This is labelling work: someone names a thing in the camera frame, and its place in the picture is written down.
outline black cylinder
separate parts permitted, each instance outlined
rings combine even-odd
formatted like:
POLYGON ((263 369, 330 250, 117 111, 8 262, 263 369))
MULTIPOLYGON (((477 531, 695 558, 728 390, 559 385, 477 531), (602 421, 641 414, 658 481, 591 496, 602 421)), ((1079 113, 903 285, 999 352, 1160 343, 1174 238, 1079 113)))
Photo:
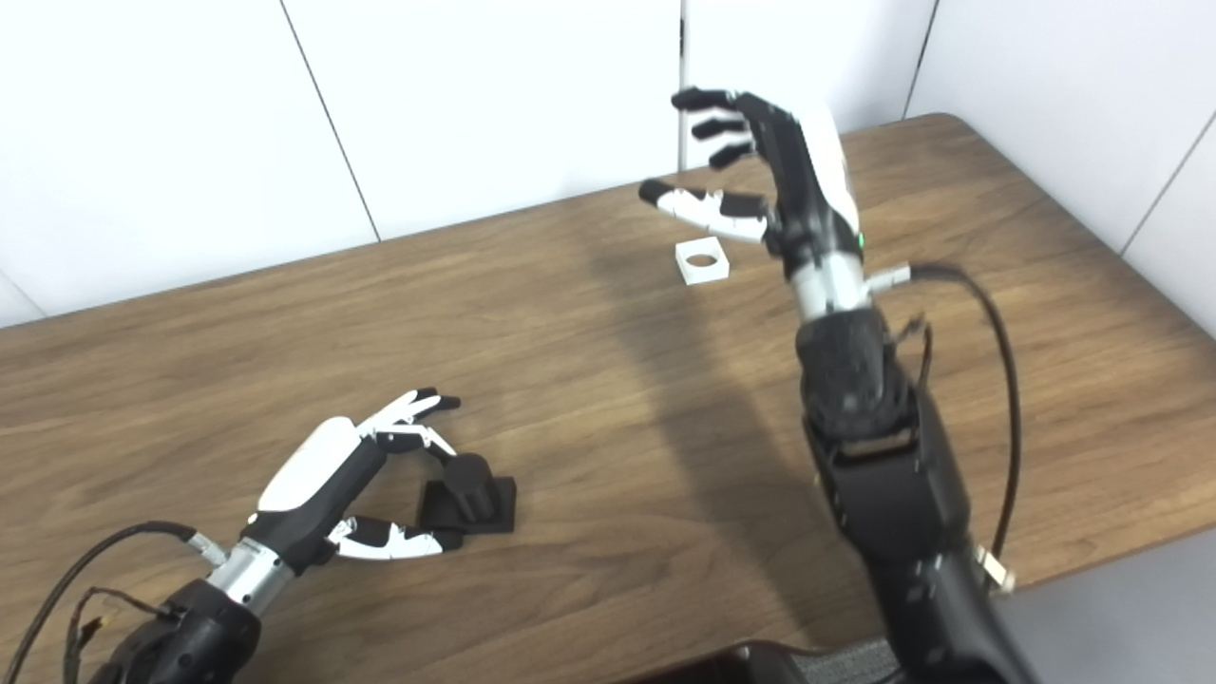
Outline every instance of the black cylinder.
POLYGON ((456 499, 461 517, 483 522, 497 512, 494 473, 490 464, 478 454, 461 454, 444 467, 444 486, 456 499))

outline black cable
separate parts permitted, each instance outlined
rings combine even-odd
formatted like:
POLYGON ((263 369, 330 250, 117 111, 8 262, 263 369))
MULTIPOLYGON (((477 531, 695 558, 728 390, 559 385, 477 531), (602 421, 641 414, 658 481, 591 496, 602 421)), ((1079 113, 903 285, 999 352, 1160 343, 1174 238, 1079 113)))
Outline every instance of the black cable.
POLYGON ((992 324, 997 346, 1001 348, 1001 360, 1004 364, 1004 382, 1009 396, 1009 475, 1004 486, 1004 504, 1001 506, 1001 518, 997 521, 996 536, 992 539, 991 554, 1000 559, 1004 550, 1004 540, 1009 534, 1009 522, 1013 520, 1013 506, 1018 499, 1018 481, 1021 477, 1021 399, 1018 392, 1018 369, 1013 361, 1013 344, 992 298, 963 269, 942 263, 911 264, 913 281, 939 280, 958 282, 967 287, 979 299, 992 324))
POLYGON ((126 539, 128 537, 135 537, 136 534, 143 533, 161 533, 161 534, 173 534, 174 537, 181 539, 182 542, 190 542, 190 539, 196 534, 193 527, 187 527, 176 522, 165 522, 161 520, 153 520, 148 522, 141 522, 140 525, 133 525, 125 529, 119 529, 118 532, 106 537, 98 542, 94 548, 85 551, 80 560, 72 565, 60 582, 51 589, 50 595, 43 601, 43 607, 38 609, 38 615, 34 616, 33 622, 29 623, 29 628, 26 629, 26 635, 21 638, 21 644, 17 645, 17 652, 13 654, 12 661, 9 663, 9 671, 5 672, 2 684, 15 684, 17 682, 17 674, 21 673, 21 666, 26 662, 26 656, 29 655, 29 649, 34 645, 34 639, 38 638, 38 633, 43 630, 43 626, 46 623, 46 618, 50 617, 51 611, 55 610, 55 604, 63 598, 63 593, 67 592, 68 585, 80 574, 80 572, 90 562, 96 560, 106 549, 113 546, 114 544, 126 539))
POLYGON ((933 363, 933 326, 928 321, 921 336, 924 340, 924 351, 921 352, 921 377, 917 379, 917 386, 924 388, 929 386, 929 364, 933 363))
POLYGON ((80 651, 84 649, 84 639, 81 639, 80 634, 80 616, 84 613, 84 606, 89 602, 89 599, 97 594, 119 598, 131 607, 158 617, 171 617, 169 611, 146 604, 126 592, 107 589, 105 587, 90 587, 77 602, 75 610, 72 611, 72 619, 68 621, 68 637, 63 646, 63 684, 77 684, 77 680, 80 678, 80 651))

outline black forearm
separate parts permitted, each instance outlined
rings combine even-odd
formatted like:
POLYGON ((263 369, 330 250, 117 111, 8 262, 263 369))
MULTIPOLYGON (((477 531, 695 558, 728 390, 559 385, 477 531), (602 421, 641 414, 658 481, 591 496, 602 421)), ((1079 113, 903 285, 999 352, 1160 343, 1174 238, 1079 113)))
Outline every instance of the black forearm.
POLYGON ((945 426, 925 388, 905 377, 880 314, 807 323, 798 353, 824 490, 903 669, 925 684, 1034 683, 984 592, 945 426))

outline cable connector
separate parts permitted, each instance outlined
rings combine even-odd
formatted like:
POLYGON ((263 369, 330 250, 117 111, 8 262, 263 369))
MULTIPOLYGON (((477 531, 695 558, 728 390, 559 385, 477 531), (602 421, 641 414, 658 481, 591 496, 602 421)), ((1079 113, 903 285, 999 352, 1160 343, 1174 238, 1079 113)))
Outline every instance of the cable connector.
POLYGON ((984 568, 984 574, 992 581, 996 585, 998 594, 1012 594, 1014 587, 1017 585, 1017 577, 1013 571, 1004 567, 996 556, 990 554, 987 549, 980 544, 975 544, 975 562, 980 564, 984 568))
POLYGON ((878 295, 880 292, 886 292, 888 290, 894 290, 896 286, 910 282, 911 280, 912 267, 902 264, 871 274, 871 276, 866 279, 866 287, 869 288, 871 295, 878 295))
POLYGON ((215 542, 212 542, 202 532, 195 532, 195 536, 191 537, 186 544, 188 544, 191 549, 198 551, 198 555, 203 556, 203 560, 215 567, 219 567, 227 561, 227 550, 215 542))

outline black peg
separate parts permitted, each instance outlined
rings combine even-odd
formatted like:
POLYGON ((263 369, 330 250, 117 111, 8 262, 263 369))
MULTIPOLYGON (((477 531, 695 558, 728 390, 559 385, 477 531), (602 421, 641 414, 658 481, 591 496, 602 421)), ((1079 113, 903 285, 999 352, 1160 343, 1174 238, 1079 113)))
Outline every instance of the black peg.
POLYGON ((497 511, 497 492, 490 464, 478 454, 461 454, 444 467, 444 486, 456 499, 461 516, 469 522, 485 522, 497 511))
POLYGON ((418 526, 467 534, 513 532, 516 480, 494 477, 479 454, 460 454, 444 465, 444 478, 427 482, 418 526))

